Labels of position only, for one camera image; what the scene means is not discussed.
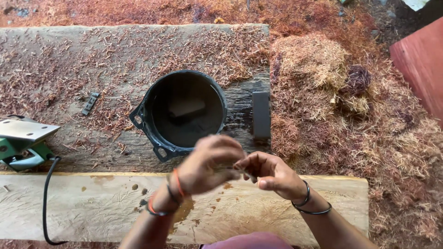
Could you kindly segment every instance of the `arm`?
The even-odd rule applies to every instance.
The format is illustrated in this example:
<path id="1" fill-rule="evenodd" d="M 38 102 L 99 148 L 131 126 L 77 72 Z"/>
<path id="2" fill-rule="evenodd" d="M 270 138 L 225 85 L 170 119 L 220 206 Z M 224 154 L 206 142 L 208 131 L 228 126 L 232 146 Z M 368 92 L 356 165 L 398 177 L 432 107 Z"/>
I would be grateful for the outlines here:
<path id="1" fill-rule="evenodd" d="M 257 185 L 262 190 L 275 191 L 284 199 L 295 204 L 303 203 L 307 196 L 306 184 L 284 161 L 264 152 L 254 152 L 236 163 L 252 175 L 260 177 Z M 309 212 L 321 212 L 329 208 L 327 201 L 310 188 L 309 201 L 300 207 Z M 300 213 L 315 239 L 323 249 L 335 248 L 377 248 L 368 238 L 345 220 L 333 208 L 326 214 Z"/>
<path id="2" fill-rule="evenodd" d="M 177 177 L 171 176 L 167 189 L 165 181 L 151 196 L 152 209 L 155 212 L 168 212 L 166 216 L 154 216 L 143 211 L 137 218 L 129 233 L 120 244 L 119 249 L 162 249 L 172 225 L 172 218 L 179 208 L 179 203 L 189 195 L 201 194 L 214 189 L 220 184 L 239 179 L 235 170 L 224 170 L 215 173 L 216 163 L 236 162 L 244 159 L 241 145 L 228 136 L 208 136 L 200 139 L 195 150 L 177 167 Z M 179 186 L 186 196 L 182 196 Z"/>

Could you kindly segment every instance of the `pink shirt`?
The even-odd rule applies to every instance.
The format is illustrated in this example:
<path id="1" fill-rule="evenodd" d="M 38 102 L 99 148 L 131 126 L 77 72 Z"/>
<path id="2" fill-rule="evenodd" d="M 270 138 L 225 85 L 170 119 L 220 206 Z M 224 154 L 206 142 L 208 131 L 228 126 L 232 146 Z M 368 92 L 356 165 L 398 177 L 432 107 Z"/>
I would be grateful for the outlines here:
<path id="1" fill-rule="evenodd" d="M 225 241 L 204 245 L 202 249 L 292 249 L 284 240 L 273 233 L 254 232 L 238 235 Z"/>

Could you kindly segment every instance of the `black power cord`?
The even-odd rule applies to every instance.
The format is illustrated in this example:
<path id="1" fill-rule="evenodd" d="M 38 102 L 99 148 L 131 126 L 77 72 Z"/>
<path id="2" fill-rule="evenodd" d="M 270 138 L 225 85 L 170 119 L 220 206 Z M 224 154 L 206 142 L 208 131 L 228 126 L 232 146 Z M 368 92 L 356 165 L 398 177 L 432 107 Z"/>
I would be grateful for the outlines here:
<path id="1" fill-rule="evenodd" d="M 48 228 L 46 226 L 46 202 L 48 199 L 48 186 L 49 186 L 49 180 L 51 179 L 52 171 L 54 171 L 55 165 L 57 162 L 59 162 L 62 158 L 60 156 L 54 156 L 54 155 L 48 155 L 48 159 L 53 160 L 51 168 L 49 169 L 48 175 L 46 177 L 45 181 L 45 187 L 43 188 L 43 234 L 45 236 L 45 240 L 50 245 L 61 245 L 65 244 L 67 241 L 60 241 L 60 242 L 53 242 L 49 236 L 48 236 Z"/>

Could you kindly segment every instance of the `weathered wooden plank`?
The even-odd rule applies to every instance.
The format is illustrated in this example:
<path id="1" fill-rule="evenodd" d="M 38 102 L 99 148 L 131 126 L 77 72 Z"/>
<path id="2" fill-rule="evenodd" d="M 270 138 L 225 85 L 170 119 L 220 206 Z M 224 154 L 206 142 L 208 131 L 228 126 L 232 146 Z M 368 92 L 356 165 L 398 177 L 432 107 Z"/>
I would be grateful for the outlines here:
<path id="1" fill-rule="evenodd" d="M 443 128 L 443 17 L 389 47 L 395 67 Z"/>
<path id="2" fill-rule="evenodd" d="M 268 26 L 246 26 L 263 35 L 257 44 L 266 47 Z M 53 152 L 63 158 L 56 171 L 168 172 L 182 159 L 161 163 L 145 135 L 130 127 L 128 113 L 139 104 L 153 81 L 169 72 L 165 65 L 186 60 L 191 65 L 177 69 L 200 70 L 219 80 L 226 78 L 228 72 L 218 75 L 219 63 L 237 61 L 242 51 L 223 54 L 221 58 L 214 51 L 202 49 L 205 56 L 201 61 L 206 64 L 192 61 L 181 51 L 193 43 L 203 46 L 203 41 L 241 43 L 246 36 L 240 33 L 234 36 L 237 39 L 226 38 L 234 32 L 233 27 L 238 25 L 0 29 L 0 84 L 11 86 L 10 92 L 0 94 L 2 103 L 8 105 L 3 112 L 62 127 L 48 141 Z M 251 134 L 251 93 L 270 92 L 269 67 L 251 67 L 261 69 L 250 69 L 253 77 L 224 90 L 228 116 L 223 133 L 240 141 L 248 152 L 270 152 L 270 141 L 255 143 Z M 94 91 L 101 96 L 91 114 L 84 117 L 80 113 L 88 98 L 78 99 L 80 95 L 75 94 L 85 96 Z"/>
<path id="3" fill-rule="evenodd" d="M 3 174 L 0 239 L 43 240 L 45 175 Z M 333 207 L 368 235 L 368 183 L 346 176 L 301 176 Z M 163 181 L 149 173 L 56 173 L 48 191 L 47 223 L 54 240 L 120 241 Z M 213 243 L 239 234 L 269 231 L 292 245 L 317 245 L 300 214 L 273 191 L 234 181 L 196 195 L 177 212 L 169 243 Z"/>

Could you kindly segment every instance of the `red wooden board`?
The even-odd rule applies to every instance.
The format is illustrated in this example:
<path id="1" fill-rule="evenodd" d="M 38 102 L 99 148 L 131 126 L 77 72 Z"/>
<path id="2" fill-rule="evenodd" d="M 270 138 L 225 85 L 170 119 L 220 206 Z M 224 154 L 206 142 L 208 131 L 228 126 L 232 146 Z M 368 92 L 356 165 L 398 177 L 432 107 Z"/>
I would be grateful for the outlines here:
<path id="1" fill-rule="evenodd" d="M 443 17 L 389 48 L 394 65 L 443 128 Z"/>

